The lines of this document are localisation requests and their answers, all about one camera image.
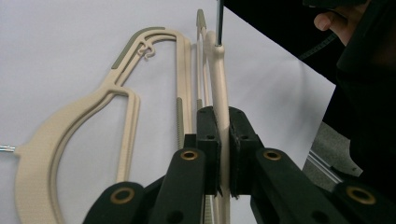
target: person's hand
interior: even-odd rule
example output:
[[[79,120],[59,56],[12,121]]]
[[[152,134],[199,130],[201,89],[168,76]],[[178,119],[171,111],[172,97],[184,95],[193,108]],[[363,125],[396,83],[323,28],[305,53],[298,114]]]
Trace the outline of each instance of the person's hand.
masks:
[[[370,0],[367,0],[363,5],[337,7],[332,11],[320,13],[315,17],[314,24],[320,31],[330,29],[335,32],[346,46],[369,3]]]

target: black mechanical arm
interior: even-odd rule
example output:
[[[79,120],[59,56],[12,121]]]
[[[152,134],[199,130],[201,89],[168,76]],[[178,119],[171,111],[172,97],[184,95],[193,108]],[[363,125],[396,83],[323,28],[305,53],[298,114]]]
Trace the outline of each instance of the black mechanical arm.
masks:
[[[333,192],[318,188],[281,150],[265,147],[243,111],[230,107],[231,190],[250,195],[257,223],[394,223],[396,205],[359,182]],[[84,223],[203,223],[206,195],[219,190],[220,140],[213,107],[197,113],[166,175],[143,188],[121,182],[106,189]]]

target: curved plastic frame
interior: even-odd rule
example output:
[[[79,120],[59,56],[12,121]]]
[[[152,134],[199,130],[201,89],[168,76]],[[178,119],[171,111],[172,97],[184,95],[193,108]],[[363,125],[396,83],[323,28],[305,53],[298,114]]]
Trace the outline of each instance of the curved plastic frame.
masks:
[[[122,85],[147,49],[150,51],[145,57],[154,54],[152,44],[159,40],[177,41],[177,98],[186,102],[183,105],[183,111],[186,111],[183,125],[185,130],[191,129],[191,114],[187,113],[191,108],[190,41],[177,31],[160,27],[136,33],[98,90],[57,111],[41,125],[29,143],[15,151],[21,157],[15,188],[21,223],[64,222],[56,192],[56,174],[64,147],[76,129],[115,95],[128,96],[117,182],[128,178],[139,98]]]

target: white surface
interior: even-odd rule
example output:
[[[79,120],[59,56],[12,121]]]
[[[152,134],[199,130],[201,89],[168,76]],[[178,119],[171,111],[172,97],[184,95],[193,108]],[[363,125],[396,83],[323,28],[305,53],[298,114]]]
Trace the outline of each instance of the white surface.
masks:
[[[93,92],[136,31],[165,26],[194,44],[196,11],[203,9],[207,30],[215,30],[216,5],[214,0],[1,0],[0,143],[28,142],[52,113]],[[333,84],[228,9],[224,13],[230,106],[247,114],[267,147],[286,151],[302,168]],[[156,55],[142,60],[125,84],[141,98],[130,180],[143,186],[165,174],[177,149],[175,43],[154,47]],[[58,196],[66,223],[81,223],[115,181],[125,103],[116,97],[76,131],[64,151]],[[0,153],[0,223],[19,223],[13,198],[17,168],[18,158]],[[233,223],[255,222],[248,197],[232,205]]]

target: cream plastic part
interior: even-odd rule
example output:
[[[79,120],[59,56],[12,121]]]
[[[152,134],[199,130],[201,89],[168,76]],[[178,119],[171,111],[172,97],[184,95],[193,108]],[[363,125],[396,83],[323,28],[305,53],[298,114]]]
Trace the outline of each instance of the cream plastic part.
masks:
[[[201,99],[200,89],[201,80],[204,89],[204,106],[210,105],[209,102],[209,84],[206,74],[206,61],[208,61],[211,83],[211,96],[213,109],[215,112],[219,136],[221,140],[220,155],[220,187],[222,196],[215,198],[206,197],[213,202],[213,222],[215,224],[230,223],[230,149],[229,149],[229,128],[230,116],[228,106],[227,81],[224,71],[224,47],[216,46],[216,33],[213,31],[206,32],[204,12],[199,9],[197,12],[197,95]],[[200,62],[200,35],[203,39],[202,64]],[[206,211],[211,211],[209,204],[205,206]],[[212,223],[209,218],[205,219],[205,224]]]
[[[215,46],[216,34],[209,31],[204,40],[204,52],[209,63],[213,109],[221,140],[220,187],[222,196],[215,198],[215,223],[230,223],[230,115],[227,81],[224,71],[224,46]]]
[[[115,95],[128,97],[116,181],[128,178],[139,98],[133,91],[122,87],[122,84],[143,54],[146,53],[146,58],[154,54],[152,44],[159,40],[177,41],[177,82],[186,85],[185,88],[177,90],[177,97],[185,99],[184,105],[186,111],[188,110],[187,99],[191,96],[187,83],[191,79],[189,40],[174,30],[152,28],[142,32],[131,47],[122,53],[123,59],[116,62],[117,66],[113,66],[98,90],[57,111],[41,125],[29,143],[15,151],[21,157],[15,188],[21,223],[64,223],[56,192],[56,174],[65,145],[76,129],[106,106]],[[191,114],[186,113],[184,120],[188,130]]]

